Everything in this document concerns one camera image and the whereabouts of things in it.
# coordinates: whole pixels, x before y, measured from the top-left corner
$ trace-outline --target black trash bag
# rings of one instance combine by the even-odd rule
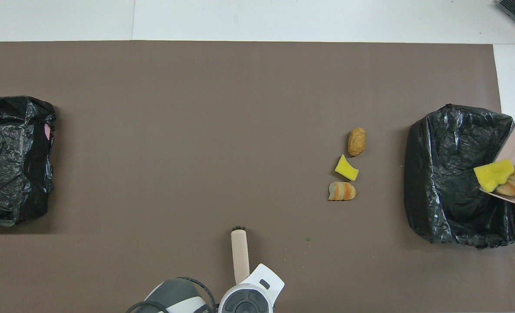
[[[515,242],[515,204],[479,190],[474,173],[494,161],[512,125],[508,115],[448,104],[410,128],[404,206],[417,234],[477,248]]]
[[[12,226],[47,212],[55,119],[50,103],[0,97],[0,225]]]

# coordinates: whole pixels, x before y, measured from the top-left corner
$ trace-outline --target beige cylindrical stick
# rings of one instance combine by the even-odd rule
[[[232,263],[236,285],[249,276],[248,240],[246,231],[235,228],[230,235],[232,241]]]

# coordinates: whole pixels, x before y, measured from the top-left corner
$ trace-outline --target black cable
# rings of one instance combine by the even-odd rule
[[[211,305],[212,305],[211,306],[211,310],[212,310],[212,313],[217,312],[217,309],[218,309],[219,306],[215,303],[215,298],[213,297],[213,293],[211,293],[211,291],[202,282],[200,282],[198,280],[195,280],[195,279],[191,279],[189,277],[178,277],[178,279],[183,279],[183,280],[191,281],[192,283],[196,283],[201,288],[203,288],[203,290],[205,290],[205,292],[209,296],[209,299],[211,299]]]
[[[156,307],[158,308],[159,310],[163,311],[163,312],[168,312],[166,310],[165,307],[163,307],[160,303],[158,302],[155,302],[155,301],[141,301],[141,302],[138,302],[134,305],[132,305],[130,307],[130,309],[128,309],[128,311],[126,311],[126,313],[132,313],[132,311],[134,311],[134,309],[137,309],[138,307],[142,306],[142,305],[150,305],[150,306],[153,306],[153,307]]]

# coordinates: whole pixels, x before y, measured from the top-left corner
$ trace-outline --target brown table surface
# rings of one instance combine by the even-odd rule
[[[430,244],[406,221],[408,129],[499,111],[490,45],[0,42],[0,96],[56,107],[47,215],[0,228],[0,312],[125,311],[176,276],[286,283],[277,312],[515,311],[515,246]],[[327,187],[354,127],[358,196]]]

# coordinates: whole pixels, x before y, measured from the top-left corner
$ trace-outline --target yellow sponge piece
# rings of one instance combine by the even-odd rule
[[[349,180],[356,180],[356,177],[358,177],[359,170],[353,168],[346,158],[344,157],[344,154],[339,159],[339,164],[335,167],[335,172],[341,174],[342,176],[348,178]]]
[[[497,186],[506,183],[506,179],[514,173],[514,166],[509,159],[478,166],[474,168],[475,176],[482,189],[492,192]]]

